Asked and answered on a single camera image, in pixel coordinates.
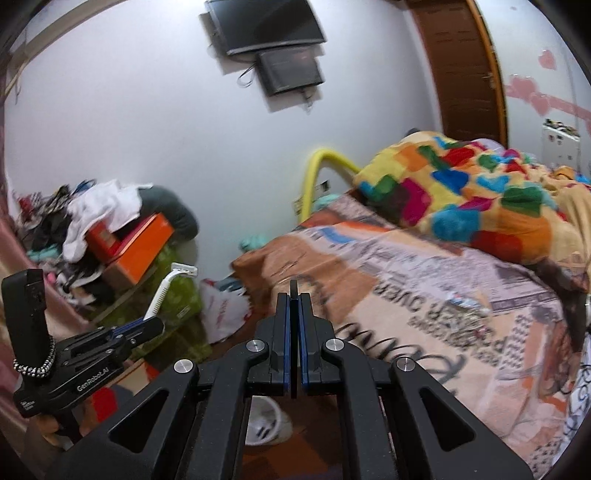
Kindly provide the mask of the person's left hand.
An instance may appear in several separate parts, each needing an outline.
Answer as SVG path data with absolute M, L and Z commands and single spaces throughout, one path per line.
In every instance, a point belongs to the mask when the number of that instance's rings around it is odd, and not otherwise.
M 57 457 L 73 443 L 57 434 L 59 425 L 51 416 L 35 416 L 28 422 L 21 460 L 37 479 L 43 479 Z

